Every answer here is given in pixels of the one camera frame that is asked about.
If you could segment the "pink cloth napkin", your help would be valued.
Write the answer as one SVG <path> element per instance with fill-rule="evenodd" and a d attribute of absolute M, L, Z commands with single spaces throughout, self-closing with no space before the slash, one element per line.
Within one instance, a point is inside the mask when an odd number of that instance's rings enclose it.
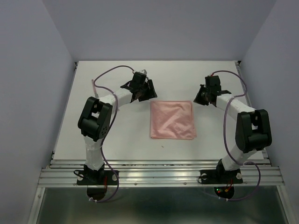
<path fill-rule="evenodd" d="M 150 137 L 152 139 L 193 140 L 197 137 L 191 101 L 150 103 Z"/>

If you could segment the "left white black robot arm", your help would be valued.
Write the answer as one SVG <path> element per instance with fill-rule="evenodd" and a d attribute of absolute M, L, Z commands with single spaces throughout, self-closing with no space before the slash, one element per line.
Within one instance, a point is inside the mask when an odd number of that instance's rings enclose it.
<path fill-rule="evenodd" d="M 92 183 L 101 183 L 104 178 L 101 145 L 116 118 L 112 114 L 116 114 L 121 106 L 136 100 L 142 102 L 152 98 L 157 98 L 153 81 L 148 78 L 146 70 L 141 70 L 133 72 L 132 80 L 112 94 L 87 99 L 79 117 L 78 128 L 84 136 L 86 147 L 84 171 L 88 172 L 87 177 Z"/>

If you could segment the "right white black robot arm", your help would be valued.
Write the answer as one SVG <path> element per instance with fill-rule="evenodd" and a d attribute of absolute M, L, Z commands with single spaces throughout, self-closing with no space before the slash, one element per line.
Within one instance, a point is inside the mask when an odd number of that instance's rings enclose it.
<path fill-rule="evenodd" d="M 224 111 L 223 138 L 227 155 L 220 160 L 215 177 L 220 182 L 231 178 L 233 170 L 239 169 L 257 151 L 271 145 L 272 135 L 269 114 L 266 110 L 255 109 L 241 102 L 238 96 L 221 88 L 218 76 L 205 77 L 200 85 L 194 103 L 213 105 Z M 230 116 L 236 121 L 235 145 L 229 149 L 226 140 L 226 120 Z"/>

